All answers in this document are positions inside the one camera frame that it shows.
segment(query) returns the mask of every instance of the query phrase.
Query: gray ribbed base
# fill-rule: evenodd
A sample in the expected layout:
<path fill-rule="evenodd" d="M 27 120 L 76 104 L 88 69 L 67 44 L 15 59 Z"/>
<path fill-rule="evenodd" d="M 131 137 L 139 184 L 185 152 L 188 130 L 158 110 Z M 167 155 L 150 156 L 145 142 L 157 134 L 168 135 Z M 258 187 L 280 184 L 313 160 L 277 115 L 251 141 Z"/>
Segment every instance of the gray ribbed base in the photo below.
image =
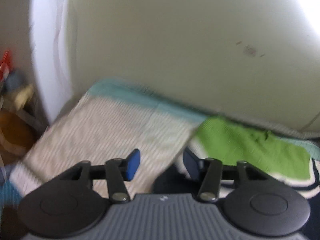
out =
<path fill-rule="evenodd" d="M 43 239 L 27 235 L 23 240 Z M 66 240 L 257 240 L 230 225 L 212 204 L 191 194 L 136 195 L 128 204 L 113 205 L 91 230 Z M 300 233 L 283 240 L 306 240 Z"/>

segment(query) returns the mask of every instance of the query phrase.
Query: white wall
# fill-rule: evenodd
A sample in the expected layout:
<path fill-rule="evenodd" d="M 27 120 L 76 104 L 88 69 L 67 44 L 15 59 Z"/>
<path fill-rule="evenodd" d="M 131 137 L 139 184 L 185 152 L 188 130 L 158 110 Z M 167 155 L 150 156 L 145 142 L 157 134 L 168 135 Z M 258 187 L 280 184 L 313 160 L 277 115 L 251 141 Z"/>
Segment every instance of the white wall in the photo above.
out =
<path fill-rule="evenodd" d="M 320 110 L 319 0 L 71 1 L 77 90 L 117 76 L 297 130 Z"/>

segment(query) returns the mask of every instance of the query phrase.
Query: red object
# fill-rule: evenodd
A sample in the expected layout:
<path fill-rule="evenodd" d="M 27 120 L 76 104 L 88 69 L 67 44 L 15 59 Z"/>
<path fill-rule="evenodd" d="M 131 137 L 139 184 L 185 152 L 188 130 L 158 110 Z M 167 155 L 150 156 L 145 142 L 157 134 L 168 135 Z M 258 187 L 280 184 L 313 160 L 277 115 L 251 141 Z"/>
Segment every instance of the red object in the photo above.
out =
<path fill-rule="evenodd" d="M 7 49 L 0 61 L 0 82 L 3 82 L 8 77 L 10 71 L 12 71 L 11 65 L 11 53 Z"/>

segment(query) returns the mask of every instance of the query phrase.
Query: circular mount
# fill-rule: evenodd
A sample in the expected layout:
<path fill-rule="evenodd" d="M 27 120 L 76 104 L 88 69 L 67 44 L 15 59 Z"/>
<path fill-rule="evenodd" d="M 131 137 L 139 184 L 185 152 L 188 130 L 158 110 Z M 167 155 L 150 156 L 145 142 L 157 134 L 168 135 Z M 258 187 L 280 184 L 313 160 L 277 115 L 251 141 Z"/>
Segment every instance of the circular mount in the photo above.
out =
<path fill-rule="evenodd" d="M 107 201 L 76 181 L 58 180 L 24 197 L 19 219 L 31 232 L 47 238 L 70 237 L 99 222 Z"/>
<path fill-rule="evenodd" d="M 237 227 L 259 236 L 284 236 L 308 220 L 308 201 L 294 189 L 273 180 L 248 181 L 223 202 L 226 217 Z"/>

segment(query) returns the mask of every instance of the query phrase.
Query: blue fabric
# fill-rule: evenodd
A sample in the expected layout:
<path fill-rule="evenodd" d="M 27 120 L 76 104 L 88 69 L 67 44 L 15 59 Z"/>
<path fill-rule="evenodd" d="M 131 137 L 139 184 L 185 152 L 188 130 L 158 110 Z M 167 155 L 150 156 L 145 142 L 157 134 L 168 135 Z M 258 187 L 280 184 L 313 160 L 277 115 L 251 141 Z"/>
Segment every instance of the blue fabric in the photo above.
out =
<path fill-rule="evenodd" d="M 1 188 L 0 188 L 0 222 L 1 222 L 1 215 L 4 206 L 14 206 L 17 207 L 21 200 L 21 196 L 19 192 L 15 189 L 15 187 L 7 181 Z"/>

